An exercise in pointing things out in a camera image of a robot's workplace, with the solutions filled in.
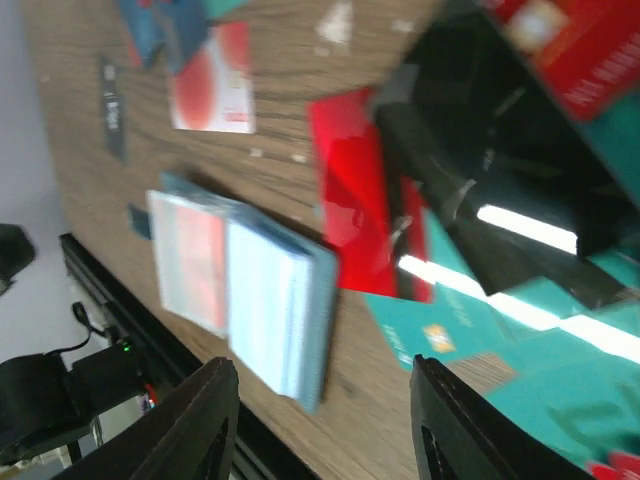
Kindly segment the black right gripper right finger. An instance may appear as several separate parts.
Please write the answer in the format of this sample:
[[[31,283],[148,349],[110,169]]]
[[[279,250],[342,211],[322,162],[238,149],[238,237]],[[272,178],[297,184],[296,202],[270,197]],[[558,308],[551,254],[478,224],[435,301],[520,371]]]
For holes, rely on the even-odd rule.
[[[434,358],[417,355],[411,427],[421,479],[589,479]]]

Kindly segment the blue leather card holder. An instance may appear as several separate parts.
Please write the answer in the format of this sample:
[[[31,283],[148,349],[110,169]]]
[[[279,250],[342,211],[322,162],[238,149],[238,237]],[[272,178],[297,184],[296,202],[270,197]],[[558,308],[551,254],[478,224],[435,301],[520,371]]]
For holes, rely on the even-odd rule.
[[[338,262],[325,245],[241,200],[176,174],[161,175],[146,205],[127,207],[131,229],[150,241],[164,310],[227,341],[232,353],[271,391],[313,413],[323,397]],[[225,223],[226,334],[188,318],[177,253],[176,207]]]

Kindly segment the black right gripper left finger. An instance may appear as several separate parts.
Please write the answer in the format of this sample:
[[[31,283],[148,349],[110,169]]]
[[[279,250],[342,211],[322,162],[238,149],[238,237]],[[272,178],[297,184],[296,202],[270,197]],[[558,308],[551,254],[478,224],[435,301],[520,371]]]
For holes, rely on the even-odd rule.
[[[217,357],[148,414],[58,479],[227,479],[239,414],[238,374]]]

